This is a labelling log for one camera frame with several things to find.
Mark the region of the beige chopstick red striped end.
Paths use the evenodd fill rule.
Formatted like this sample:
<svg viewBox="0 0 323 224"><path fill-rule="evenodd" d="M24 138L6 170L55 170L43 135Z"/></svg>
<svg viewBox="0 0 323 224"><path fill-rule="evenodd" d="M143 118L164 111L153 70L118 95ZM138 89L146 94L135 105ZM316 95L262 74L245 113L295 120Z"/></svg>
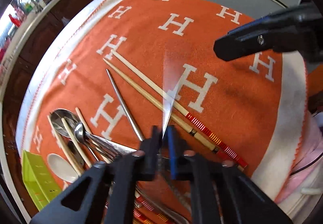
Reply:
<svg viewBox="0 0 323 224"><path fill-rule="evenodd" d="M139 69L133 66L128 60L112 50L112 54L116 56L123 64L125 64L131 71L133 71L138 77L140 77L145 83L147 83L151 88L153 88L158 94L160 94L164 99L167 95L157 84L155 84L151 79L149 79L145 74L143 74ZM244 170L247 167L247 163L242 159L235 151L233 151L227 144L225 144L215 133L213 133L208 127L206 127L200 120L193 116L189 111L187 111L181 104L175 101L174 107L179 111L185 118L187 118L193 125L195 125L205 137L209 140L207 142L210 144L211 141L216 147L221 149L226 153L225 158L230 157L235 162L237 162Z"/></svg>

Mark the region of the white ceramic soup spoon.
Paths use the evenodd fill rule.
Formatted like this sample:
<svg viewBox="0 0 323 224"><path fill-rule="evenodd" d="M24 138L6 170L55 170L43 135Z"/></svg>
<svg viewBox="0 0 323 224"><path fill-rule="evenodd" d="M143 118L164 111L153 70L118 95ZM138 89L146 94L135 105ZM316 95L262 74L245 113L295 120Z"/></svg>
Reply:
<svg viewBox="0 0 323 224"><path fill-rule="evenodd" d="M78 178L77 172L60 155L48 154L47 162L50 170L60 179L73 183Z"/></svg>

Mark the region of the small steel spoon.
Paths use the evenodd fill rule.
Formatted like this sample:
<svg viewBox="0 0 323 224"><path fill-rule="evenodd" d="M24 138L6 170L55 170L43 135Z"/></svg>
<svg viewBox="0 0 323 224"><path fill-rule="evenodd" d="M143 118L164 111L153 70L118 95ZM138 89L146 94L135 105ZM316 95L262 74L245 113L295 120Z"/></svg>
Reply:
<svg viewBox="0 0 323 224"><path fill-rule="evenodd" d="M92 150L89 142L86 140L84 133L85 133L84 125L82 124L82 122L79 122L79 124L77 124L75 129L74 129L74 135L75 135L76 139L78 140L78 142L80 142L81 144L85 145L88 148L88 150L93 155L94 159L99 161L97 155Z"/></svg>

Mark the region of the large steel spoon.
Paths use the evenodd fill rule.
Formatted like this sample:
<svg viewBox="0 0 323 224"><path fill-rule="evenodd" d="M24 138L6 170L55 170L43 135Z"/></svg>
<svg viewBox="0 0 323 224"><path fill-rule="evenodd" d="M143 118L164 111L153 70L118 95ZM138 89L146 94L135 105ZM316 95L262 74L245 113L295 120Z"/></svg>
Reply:
<svg viewBox="0 0 323 224"><path fill-rule="evenodd" d="M66 109L56 109L50 114L50 119L54 125L54 129L58 133L66 137L73 136L76 138L74 135L74 129L76 125L81 122L81 120L74 113ZM116 142L98 137L96 135L92 135L86 130L84 135L93 151L97 151L110 160L112 160L112 158L115 156L127 155L135 151L133 148L117 144Z"/></svg>

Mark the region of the steel chopstick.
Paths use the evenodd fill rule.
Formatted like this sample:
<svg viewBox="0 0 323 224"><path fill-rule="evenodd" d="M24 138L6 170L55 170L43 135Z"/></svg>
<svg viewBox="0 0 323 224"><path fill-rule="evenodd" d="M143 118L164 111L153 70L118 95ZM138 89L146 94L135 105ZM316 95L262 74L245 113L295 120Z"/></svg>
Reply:
<svg viewBox="0 0 323 224"><path fill-rule="evenodd" d="M123 97L122 97L122 95L121 95L121 93L120 93L120 91L119 91L119 89L118 89L112 75L111 75L111 72L108 69L106 69L106 73L108 75L108 78L109 78L109 80L110 80L110 82L112 84L113 90L114 90L115 94L117 95L117 98L118 98L118 100L119 100L119 102L120 102L120 104L122 106L122 109L123 109L128 121L129 121L134 133L136 134L136 136L138 137L138 139L140 141L144 141L145 137L142 134L142 131L141 131L140 127L138 126L138 124L136 123L136 120L134 119L134 117L133 117L132 113L130 112L128 106L126 105L126 103L125 103L125 101L124 101L124 99L123 99Z"/></svg>

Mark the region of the green plastic utensil tray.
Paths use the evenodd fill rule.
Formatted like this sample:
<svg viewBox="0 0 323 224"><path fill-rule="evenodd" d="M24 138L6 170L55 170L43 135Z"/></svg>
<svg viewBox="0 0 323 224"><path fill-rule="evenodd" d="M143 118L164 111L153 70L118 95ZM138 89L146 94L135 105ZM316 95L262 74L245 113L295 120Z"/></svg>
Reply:
<svg viewBox="0 0 323 224"><path fill-rule="evenodd" d="M26 150L22 152L22 180L39 211L62 191L52 177L42 156Z"/></svg>

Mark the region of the orange H-pattern blanket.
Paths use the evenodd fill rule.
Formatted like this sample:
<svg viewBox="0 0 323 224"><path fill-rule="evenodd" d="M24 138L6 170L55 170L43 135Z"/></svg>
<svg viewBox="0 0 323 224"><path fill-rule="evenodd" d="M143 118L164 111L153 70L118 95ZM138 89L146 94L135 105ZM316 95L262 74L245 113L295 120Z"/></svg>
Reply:
<svg viewBox="0 0 323 224"><path fill-rule="evenodd" d="M205 0L94 0L49 46L26 92L28 116L16 132L19 151L46 158L63 155L48 122L57 108L80 109L93 133L137 147L106 73L108 69L142 129L149 135L162 113L102 59L149 92L160 95L112 54L115 50L155 84L163 71L178 80L176 100L248 164L245 174L272 200L287 189L301 153L307 121L307 68L298 52L272 50L231 62L214 53L214 42L250 17ZM179 133L208 159L207 147L180 126Z"/></svg>

